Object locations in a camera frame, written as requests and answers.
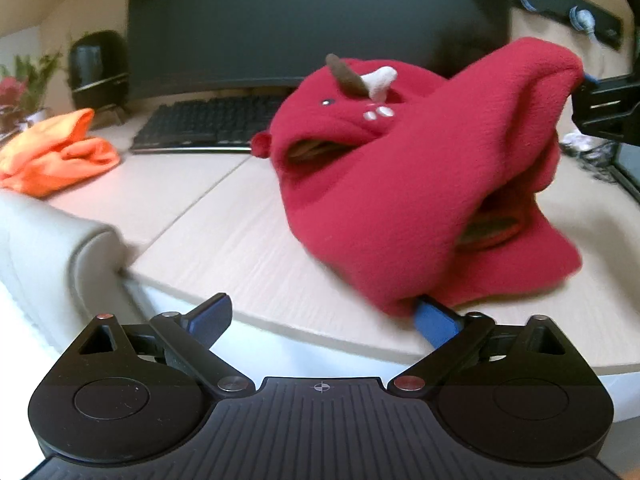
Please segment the white floor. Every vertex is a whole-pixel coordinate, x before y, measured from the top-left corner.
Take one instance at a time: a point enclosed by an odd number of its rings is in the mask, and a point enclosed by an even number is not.
[[[193,305],[153,289],[144,290],[156,312],[187,312]],[[58,354],[41,338],[0,283],[0,479],[17,480],[42,460],[31,433],[31,393]],[[260,385],[266,376],[377,376],[386,382],[406,365],[377,361],[312,346],[233,322],[212,350]],[[614,399],[616,420],[640,416],[640,373],[602,377]]]

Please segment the red fleece fabric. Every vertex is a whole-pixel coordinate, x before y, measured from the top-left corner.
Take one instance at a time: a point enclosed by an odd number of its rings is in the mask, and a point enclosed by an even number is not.
[[[571,51],[533,38],[508,44],[450,80],[392,60],[345,60],[358,74],[398,71],[385,106],[340,91],[327,68],[306,78],[254,140],[280,180],[290,228],[371,303],[410,316],[414,298],[447,306],[557,285],[580,268],[575,247],[535,194],[559,160],[556,123],[583,80]],[[300,140],[351,146],[296,163]],[[516,225],[489,242],[456,241],[474,218]]]

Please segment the metal screw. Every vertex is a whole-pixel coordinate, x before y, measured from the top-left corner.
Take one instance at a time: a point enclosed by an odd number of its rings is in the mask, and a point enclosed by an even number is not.
[[[229,376],[218,381],[218,387],[226,392],[241,392],[249,386],[249,381],[244,377]]]
[[[403,375],[394,379],[394,386],[404,392],[417,392],[424,388],[424,379],[415,375]]]

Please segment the orange fabric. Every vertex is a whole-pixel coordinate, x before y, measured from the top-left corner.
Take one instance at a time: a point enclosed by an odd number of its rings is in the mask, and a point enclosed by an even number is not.
[[[90,108],[34,124],[0,150],[0,187],[42,198],[117,166],[104,139],[86,138]]]

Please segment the white horn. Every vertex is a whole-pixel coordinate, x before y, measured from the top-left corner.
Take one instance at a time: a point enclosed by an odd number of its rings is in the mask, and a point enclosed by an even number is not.
[[[362,76],[367,90],[369,90],[369,97],[373,102],[383,104],[386,101],[386,93],[391,86],[391,83],[398,77],[396,69],[390,66],[383,66],[375,72],[365,74]]]

